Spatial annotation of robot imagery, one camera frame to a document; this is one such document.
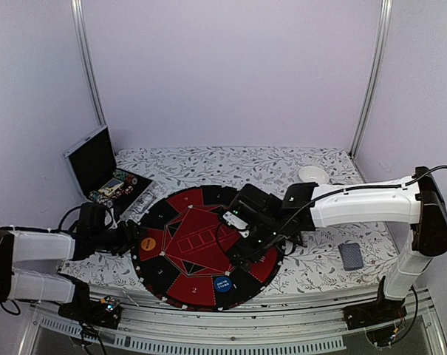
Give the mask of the white ceramic bowl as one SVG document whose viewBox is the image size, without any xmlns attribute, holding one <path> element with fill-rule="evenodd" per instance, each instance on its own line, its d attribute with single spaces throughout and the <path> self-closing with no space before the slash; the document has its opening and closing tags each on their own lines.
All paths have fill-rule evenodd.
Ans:
<svg viewBox="0 0 447 355">
<path fill-rule="evenodd" d="M 298 171 L 298 176 L 303 183 L 328 184 L 330 177 L 327 172 L 317 166 L 303 166 Z"/>
</svg>

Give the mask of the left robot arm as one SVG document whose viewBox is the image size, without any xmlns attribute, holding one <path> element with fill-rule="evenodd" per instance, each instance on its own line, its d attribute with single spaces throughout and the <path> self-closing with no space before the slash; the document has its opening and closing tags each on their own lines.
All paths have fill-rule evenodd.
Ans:
<svg viewBox="0 0 447 355">
<path fill-rule="evenodd" d="M 0 226 L 0 305 L 7 301 L 55 302 L 58 313 L 80 322 L 118 320 L 119 302 L 106 296 L 92 300 L 89 286 L 76 277 L 22 270 L 28 262 L 82 261 L 96 252 L 123 255 L 146 233 L 132 220 L 117 222 L 113 211 L 97 203 L 75 207 L 78 219 L 65 229 Z"/>
</svg>

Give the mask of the round red black poker mat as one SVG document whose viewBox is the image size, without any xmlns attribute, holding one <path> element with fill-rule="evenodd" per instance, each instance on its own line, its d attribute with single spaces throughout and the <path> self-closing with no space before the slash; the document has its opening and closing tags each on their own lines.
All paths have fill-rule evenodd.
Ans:
<svg viewBox="0 0 447 355">
<path fill-rule="evenodd" d="M 236 197 L 229 186 L 204 185 L 183 189 L 156 202 L 140 225 L 156 240 L 144 251 L 131 249 L 138 280 L 157 299 L 186 311 L 224 311 L 260 294 L 281 268 L 283 253 L 276 246 L 247 273 L 233 266 L 225 252 L 239 232 L 220 222 L 220 213 Z M 230 277 L 227 293 L 214 289 L 214 279 Z"/>
</svg>

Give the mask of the right aluminium corner post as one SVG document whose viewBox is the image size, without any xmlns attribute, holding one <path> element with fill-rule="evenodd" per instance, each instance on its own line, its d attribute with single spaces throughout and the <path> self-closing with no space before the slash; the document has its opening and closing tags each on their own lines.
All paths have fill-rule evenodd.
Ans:
<svg viewBox="0 0 447 355">
<path fill-rule="evenodd" d="M 381 9 L 378 20 L 378 29 L 375 39 L 371 69 L 369 71 L 366 91 L 364 94 L 363 103 L 361 105 L 361 111 L 358 118 L 358 122 L 355 128 L 355 134 L 349 149 L 349 155 L 353 160 L 357 158 L 361 150 L 362 140 L 366 132 L 370 111 L 375 98 L 375 91 L 377 88 L 377 83 L 381 72 L 383 55 L 385 52 L 387 38 L 389 36 L 389 25 L 392 15 L 392 5 L 393 5 L 392 0 L 381 1 Z"/>
</svg>

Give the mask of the blue small blind button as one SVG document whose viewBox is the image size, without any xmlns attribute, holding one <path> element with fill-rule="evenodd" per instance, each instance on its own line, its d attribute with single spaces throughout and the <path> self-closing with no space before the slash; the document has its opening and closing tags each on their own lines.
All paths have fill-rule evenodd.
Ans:
<svg viewBox="0 0 447 355">
<path fill-rule="evenodd" d="M 227 293 L 233 287 L 230 277 L 220 276 L 214 279 L 214 289 L 218 293 Z"/>
</svg>

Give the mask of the aluminium poker chip case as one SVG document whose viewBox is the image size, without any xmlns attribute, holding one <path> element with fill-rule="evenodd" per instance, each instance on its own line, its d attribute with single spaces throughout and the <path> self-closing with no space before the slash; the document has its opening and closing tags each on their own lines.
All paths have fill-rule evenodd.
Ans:
<svg viewBox="0 0 447 355">
<path fill-rule="evenodd" d="M 64 158 L 74 176 L 78 191 L 88 201 L 114 209 L 122 219 L 129 217 L 133 209 L 141 212 L 145 208 L 143 197 L 150 192 L 154 181 L 117 165 L 107 126 L 100 126 L 86 135 L 65 151 Z M 124 183 L 113 196 L 106 197 L 98 190 L 113 178 L 113 171 L 116 169 L 130 172 L 137 177 L 138 182 L 129 195 L 125 195 L 123 190 L 131 185 Z"/>
</svg>

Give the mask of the red dice in case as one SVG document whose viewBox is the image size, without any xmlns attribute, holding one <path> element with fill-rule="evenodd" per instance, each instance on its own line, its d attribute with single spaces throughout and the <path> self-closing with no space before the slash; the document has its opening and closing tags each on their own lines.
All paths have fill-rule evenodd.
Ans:
<svg viewBox="0 0 447 355">
<path fill-rule="evenodd" d="M 125 195 L 129 195 L 129 194 L 131 194 L 133 191 L 134 191 L 134 187 L 133 187 L 133 186 L 127 186 L 127 187 L 123 190 L 123 193 L 124 193 Z"/>
</svg>

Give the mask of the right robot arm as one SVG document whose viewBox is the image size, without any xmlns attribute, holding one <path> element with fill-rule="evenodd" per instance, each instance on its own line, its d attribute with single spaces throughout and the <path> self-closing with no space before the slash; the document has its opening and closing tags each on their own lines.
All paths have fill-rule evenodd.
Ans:
<svg viewBox="0 0 447 355">
<path fill-rule="evenodd" d="M 244 185 L 219 219 L 241 238 L 226 251 L 235 266 L 259 262 L 282 239 L 303 231 L 350 223 L 395 222 L 410 226 L 406 243 L 381 279 L 377 298 L 344 309 L 346 320 L 385 322 L 405 314 L 409 289 L 431 260 L 447 252 L 447 211 L 433 169 L 412 176 L 358 185 L 295 183 L 282 199 Z"/>
</svg>

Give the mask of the aluminium corner post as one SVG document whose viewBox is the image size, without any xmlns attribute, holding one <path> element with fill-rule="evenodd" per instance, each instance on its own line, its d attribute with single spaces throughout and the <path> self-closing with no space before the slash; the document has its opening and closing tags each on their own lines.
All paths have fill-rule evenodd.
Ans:
<svg viewBox="0 0 447 355">
<path fill-rule="evenodd" d="M 106 119 L 103 112 L 103 105 L 100 99 L 100 93 L 95 77 L 95 71 L 92 63 L 92 56 L 89 48 L 89 41 L 86 33 L 86 22 L 83 13 L 83 2 L 81 0 L 71 0 L 72 20 L 74 22 L 75 35 L 77 38 L 79 53 L 83 65 L 83 71 L 86 78 L 90 98 L 95 111 L 98 126 L 105 126 Z"/>
<path fill-rule="evenodd" d="M 387 38 L 389 36 L 389 25 L 392 15 L 392 5 L 393 5 L 392 0 L 381 1 L 381 9 L 378 20 L 378 29 L 375 39 L 371 69 L 369 71 L 366 91 L 364 94 L 363 103 L 361 105 L 361 111 L 358 118 L 358 122 L 355 128 L 355 134 L 349 149 L 349 155 L 353 160 L 357 158 L 361 150 L 362 140 L 366 132 L 370 111 L 375 98 L 375 91 L 377 88 L 377 83 L 381 72 L 383 55 L 385 52 Z"/>
</svg>

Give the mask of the blue card deck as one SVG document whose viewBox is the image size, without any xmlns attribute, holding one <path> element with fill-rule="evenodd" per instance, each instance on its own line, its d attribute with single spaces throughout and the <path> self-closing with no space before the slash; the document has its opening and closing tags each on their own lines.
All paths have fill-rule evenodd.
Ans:
<svg viewBox="0 0 447 355">
<path fill-rule="evenodd" d="M 361 248 L 358 243 L 342 243 L 338 246 L 345 271 L 357 271 L 364 267 Z"/>
</svg>

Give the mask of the front aluminium rail frame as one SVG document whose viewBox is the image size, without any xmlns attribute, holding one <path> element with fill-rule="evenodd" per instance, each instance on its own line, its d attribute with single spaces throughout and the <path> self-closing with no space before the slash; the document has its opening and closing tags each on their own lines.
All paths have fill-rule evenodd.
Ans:
<svg viewBox="0 0 447 355">
<path fill-rule="evenodd" d="M 111 295 L 123 309 L 115 330 L 100 329 L 90 351 L 142 354 L 447 354 L 447 342 L 427 288 L 406 298 L 407 317 L 397 343 L 378 348 L 369 330 L 351 330 L 347 306 L 372 301 L 373 286 L 317 294 L 259 296 L 227 311 L 174 308 L 146 291 L 92 286 L 93 297 Z"/>
</svg>

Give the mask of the orange big blind button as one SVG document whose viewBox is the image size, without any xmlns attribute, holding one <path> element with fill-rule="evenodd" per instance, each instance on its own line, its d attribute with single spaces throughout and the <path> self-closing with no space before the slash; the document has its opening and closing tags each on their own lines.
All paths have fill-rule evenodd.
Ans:
<svg viewBox="0 0 447 355">
<path fill-rule="evenodd" d="M 156 247 L 156 240 L 152 237 L 146 237 L 140 242 L 140 247 L 144 251 L 151 251 Z"/>
</svg>

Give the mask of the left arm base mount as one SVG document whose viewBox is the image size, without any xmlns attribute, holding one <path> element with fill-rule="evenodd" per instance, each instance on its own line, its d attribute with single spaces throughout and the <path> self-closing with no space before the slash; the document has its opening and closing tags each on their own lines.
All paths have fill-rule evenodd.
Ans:
<svg viewBox="0 0 447 355">
<path fill-rule="evenodd" d="M 71 303 L 59 305 L 58 315 L 85 325 L 117 330 L 122 310 L 120 302 L 114 297 L 91 300 L 76 296 Z"/>
</svg>

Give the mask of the chip row in case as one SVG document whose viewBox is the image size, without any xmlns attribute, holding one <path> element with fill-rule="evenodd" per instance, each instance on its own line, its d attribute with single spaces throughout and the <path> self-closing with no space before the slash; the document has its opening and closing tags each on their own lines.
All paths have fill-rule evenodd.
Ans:
<svg viewBox="0 0 447 355">
<path fill-rule="evenodd" d="M 114 170 L 113 177 L 124 182 L 125 184 L 132 186 L 136 185 L 138 182 L 138 179 L 135 175 L 121 169 Z"/>
</svg>

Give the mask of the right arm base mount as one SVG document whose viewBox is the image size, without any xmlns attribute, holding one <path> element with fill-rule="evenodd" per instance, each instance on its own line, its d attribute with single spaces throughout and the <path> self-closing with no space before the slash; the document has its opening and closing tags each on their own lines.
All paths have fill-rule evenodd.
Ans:
<svg viewBox="0 0 447 355">
<path fill-rule="evenodd" d="M 391 322 L 406 316 L 405 300 L 388 300 L 383 294 L 374 301 L 343 308 L 349 330 Z"/>
</svg>

